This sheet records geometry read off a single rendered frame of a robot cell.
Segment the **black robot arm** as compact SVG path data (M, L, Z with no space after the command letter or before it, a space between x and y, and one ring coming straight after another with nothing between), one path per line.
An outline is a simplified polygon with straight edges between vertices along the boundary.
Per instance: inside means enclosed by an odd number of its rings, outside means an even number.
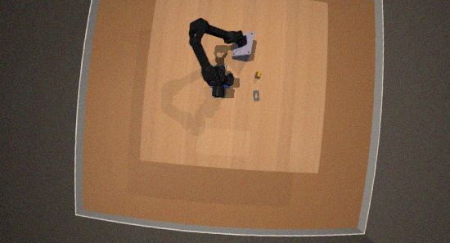
M192 47L198 61L200 62L201 75L203 77L203 80L209 86L213 86L213 97L223 97L223 85L233 85L234 76L233 73L228 73L227 75L225 75L223 74L223 70L215 70L215 68L209 63L209 60L205 55L205 50L201 44L201 39L204 34L211 34L215 37L222 38L227 44L236 42L239 47L247 44L246 35L243 36L241 30L237 32L226 31L209 25L208 21L202 18L190 23L189 45ZM222 85L222 83L224 84Z

